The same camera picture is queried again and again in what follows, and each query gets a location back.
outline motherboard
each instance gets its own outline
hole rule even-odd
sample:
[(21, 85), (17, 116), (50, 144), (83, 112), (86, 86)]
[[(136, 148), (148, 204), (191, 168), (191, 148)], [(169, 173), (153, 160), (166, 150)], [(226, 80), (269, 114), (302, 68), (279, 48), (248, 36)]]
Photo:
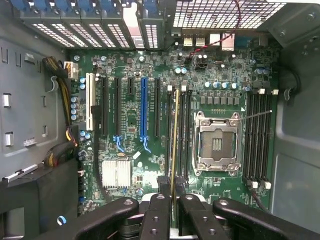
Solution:
[(106, 204), (94, 178), (95, 125), (101, 107), (99, 171), (110, 201), (140, 201), (158, 176), (183, 176), (188, 193), (269, 205), (280, 47), (235, 39), (190, 56), (167, 51), (72, 50), (72, 123), (79, 126), (81, 214)]

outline red wire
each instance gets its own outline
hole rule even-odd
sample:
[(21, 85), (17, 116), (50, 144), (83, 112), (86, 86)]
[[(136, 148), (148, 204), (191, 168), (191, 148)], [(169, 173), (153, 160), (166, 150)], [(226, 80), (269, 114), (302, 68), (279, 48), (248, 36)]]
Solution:
[(215, 41), (215, 42), (210, 43), (210, 44), (208, 44), (208, 45), (204, 45), (204, 46), (202, 46), (202, 47), (200, 47), (200, 48), (197, 48), (196, 50), (190, 52), (189, 57), (192, 57), (193, 55), (196, 54), (196, 52), (199, 52), (199, 51), (201, 51), (202, 49), (206, 49), (207, 47), (210, 47), (210, 46), (212, 46), (212, 45), (214, 45), (214, 44), (217, 44), (217, 43), (221, 43), (221, 42), (223, 42), (224, 40), (230, 38), (230, 37), (232, 36), (232, 34), (234, 34), (235, 31), (239, 28), (240, 21), (241, 21), (241, 9), (240, 9), (240, 5), (239, 5), (238, 0), (233, 0), (233, 1), (235, 2), (236, 7), (238, 8), (238, 11), (237, 11), (237, 12), (238, 12), (238, 21), (237, 21), (234, 29), (230, 32), (230, 34), (229, 34), (228, 36), (225, 36), (224, 38), (222, 38), (222, 39), (220, 39), (220, 40), (218, 40), (218, 41)]

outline cpu socket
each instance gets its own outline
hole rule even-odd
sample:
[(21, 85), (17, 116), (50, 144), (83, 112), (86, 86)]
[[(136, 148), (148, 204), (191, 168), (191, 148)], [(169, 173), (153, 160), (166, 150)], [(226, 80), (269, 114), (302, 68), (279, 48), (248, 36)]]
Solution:
[(234, 112), (231, 118), (205, 117), (199, 111), (194, 118), (192, 166), (196, 176), (203, 171), (229, 172), (240, 168), (241, 122)]

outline ventilation grille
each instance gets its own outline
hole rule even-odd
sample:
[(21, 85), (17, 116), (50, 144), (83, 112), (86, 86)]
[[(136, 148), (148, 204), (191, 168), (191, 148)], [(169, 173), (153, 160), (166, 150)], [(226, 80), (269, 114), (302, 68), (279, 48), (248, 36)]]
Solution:
[(113, 33), (115, 39), (118, 41), (122, 48), (129, 48), (129, 44), (125, 39), (124, 34), (122, 33), (118, 24), (108, 24), (111, 32)]
[[(268, 3), (264, 0), (239, 1), (240, 29), (256, 29), (279, 11), (285, 3)], [(238, 21), (238, 8), (234, 0), (178, 1), (174, 27), (233, 29)]]
[(70, 42), (66, 41), (64, 38), (62, 38), (61, 36), (59, 36), (58, 34), (53, 32), (50, 28), (47, 28), (45, 25), (43, 25), (43, 24), (32, 24), (32, 25), (34, 27), (36, 27), (37, 29), (39, 29), (40, 31), (42, 31), (43, 33), (45, 33), (46, 35), (48, 35), (49, 37), (51, 37), (54, 40), (58, 41), (62, 45), (66, 46), (66, 47), (69, 47), (69, 48), (73, 48), (74, 47), (73, 44), (71, 44)]
[(146, 35), (148, 38), (149, 47), (151, 49), (158, 48), (157, 25), (145, 25)]
[(77, 45), (80, 47), (88, 47), (87, 44), (85, 44), (83, 41), (81, 41), (77, 36), (72, 34), (67, 28), (65, 28), (62, 24), (51, 24), (55, 29), (57, 29), (60, 33), (62, 33), (67, 38), (74, 41)]
[(108, 48), (115, 48), (116, 45), (111, 41), (105, 31), (102, 29), (100, 24), (89, 24), (89, 27), (94, 31), (94, 33), (104, 42)]
[(81, 24), (70, 24), (81, 36), (87, 40), (94, 48), (102, 48), (102, 46), (81, 26)]

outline green circuit board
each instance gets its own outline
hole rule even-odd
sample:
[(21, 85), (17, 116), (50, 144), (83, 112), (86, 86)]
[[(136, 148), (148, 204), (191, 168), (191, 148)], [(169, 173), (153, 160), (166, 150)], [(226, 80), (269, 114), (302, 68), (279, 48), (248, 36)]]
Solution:
[[(105, 187), (107, 193), (112, 200), (128, 196), (141, 200), (143, 195), (148, 193), (156, 193), (158, 191), (157, 177), (166, 173), (166, 134), (168, 129), (167, 116), (170, 114), (170, 137), (174, 135), (174, 118), (176, 96), (172, 91), (171, 106), (168, 107), (168, 86), (173, 89), (182, 89), (186, 86), (190, 90), (190, 148), (195, 146), (192, 144), (194, 134), (194, 118), (199, 111), (202, 111), (206, 117), (210, 118), (231, 118), (234, 113), (238, 113), (240, 118), (244, 118), (248, 112), (248, 94), (244, 90), (245, 87), (254, 88), (255, 84), (261, 84), (258, 88), (262, 88), (263, 84), (268, 83), (269, 89), (277, 89), (278, 73), (273, 69), (273, 63), (276, 63), (279, 57), (280, 47), (277, 43), (270, 43), (269, 46), (259, 46), (255, 40), (247, 42), (247, 46), (236, 47), (233, 52), (221, 51), (218, 48), (211, 49), (202, 55), (207, 55), (205, 67), (199, 67), (199, 59), (196, 55), (190, 62), (186, 62), (186, 57), (190, 51), (179, 47), (178, 49), (169, 49), (164, 52), (150, 51), (111, 51), (111, 50), (74, 50), (69, 53), (70, 58), (80, 56), (78, 63), (79, 77), (86, 77), (89, 73), (100, 73), (107, 79), (107, 102), (104, 111), (107, 116), (107, 135), (103, 135), (99, 140), (99, 163), (102, 178), (107, 182), (113, 176), (104, 176), (104, 168), (102, 165), (108, 163), (113, 166), (117, 161), (129, 164), (130, 171), (128, 176), (125, 172), (121, 174), (121, 181), (128, 184), (126, 186)], [(186, 73), (182, 74), (176, 68), (185, 68)], [(257, 69), (267, 69), (267, 74), (257, 73)], [(141, 78), (147, 78), (147, 147), (150, 152), (145, 150), (140, 140), (141, 129), (141, 97), (142, 84)], [(118, 120), (121, 146), (124, 152), (121, 152), (115, 143), (116, 135), (116, 81), (120, 79), (121, 95), (120, 95), (120, 118)], [(132, 78), (132, 94), (129, 94), (128, 78)], [(156, 113), (156, 94), (155, 79), (159, 78), (159, 116)], [(218, 87), (214, 88), (214, 83), (218, 83)], [(222, 84), (226, 83), (226, 88), (222, 88)], [(94, 130), (86, 130), (86, 114), (87, 114), (87, 96), (86, 90), (80, 89), (80, 81), (77, 79), (71, 83), (71, 93), (73, 97), (78, 98), (78, 109), (76, 120), (73, 124), (79, 125), (79, 129), (85, 133), (90, 133), (90, 138), (80, 138), (79, 148), (85, 151), (81, 164), (84, 169), (83, 176), (83, 199), (81, 213), (92, 211), (95, 208), (105, 204), (105, 200), (101, 195), (94, 178), (93, 168), (93, 136)], [(94, 86), (94, 104), (101, 105), (103, 84), (101, 80), (97, 80)], [(270, 114), (270, 129), (268, 135), (268, 154), (266, 172), (267, 178), (271, 179), (273, 144), (276, 121), (277, 96), (271, 97), (270, 103), (272, 113)], [(159, 124), (159, 133), (156, 134), (155, 124)], [(189, 154), (188, 161), (188, 185), (186, 191), (188, 193), (202, 195), (208, 203), (220, 197), (232, 198), (247, 205), (257, 207), (254, 199), (252, 199), (248, 188), (243, 182), (243, 161), (246, 136), (246, 121), (242, 121), (241, 134), (238, 135), (238, 148), (240, 154), (238, 160), (240, 162), (239, 170), (231, 174), (226, 171), (203, 171), (200, 176), (196, 174), (192, 164), (192, 154)], [(170, 160), (169, 166), (172, 164), (172, 139), (170, 140)], [(180, 143), (177, 140), (176, 147), (179, 149)], [(187, 146), (183, 146), (182, 152), (187, 150)], [(181, 169), (184, 172), (184, 160), (179, 162), (176, 156), (176, 175)], [(260, 186), (257, 194), (262, 202), (268, 206), (270, 201), (270, 190)]]

